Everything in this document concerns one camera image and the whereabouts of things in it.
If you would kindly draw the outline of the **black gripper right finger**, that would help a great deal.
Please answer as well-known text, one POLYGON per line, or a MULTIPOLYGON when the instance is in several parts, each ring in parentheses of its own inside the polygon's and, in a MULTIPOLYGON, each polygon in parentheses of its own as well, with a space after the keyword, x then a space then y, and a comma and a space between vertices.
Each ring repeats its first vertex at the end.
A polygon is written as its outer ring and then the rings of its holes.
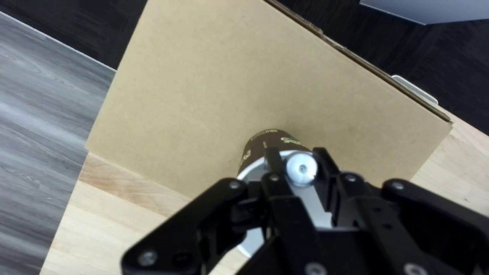
POLYGON ((332 275, 489 275, 489 216, 410 180, 375 186, 324 148, 314 157, 332 275))

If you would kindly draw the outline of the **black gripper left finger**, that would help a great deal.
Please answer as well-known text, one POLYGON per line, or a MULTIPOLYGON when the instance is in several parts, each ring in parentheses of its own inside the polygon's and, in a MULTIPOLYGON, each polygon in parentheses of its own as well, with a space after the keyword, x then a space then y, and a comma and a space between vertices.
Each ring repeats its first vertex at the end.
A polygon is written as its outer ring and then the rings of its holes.
POLYGON ((292 252, 301 203, 285 181, 285 160, 265 151, 266 172, 249 183, 225 177, 152 229, 121 258, 123 275, 208 275, 251 229, 263 233, 239 275, 292 275, 301 258, 292 252))

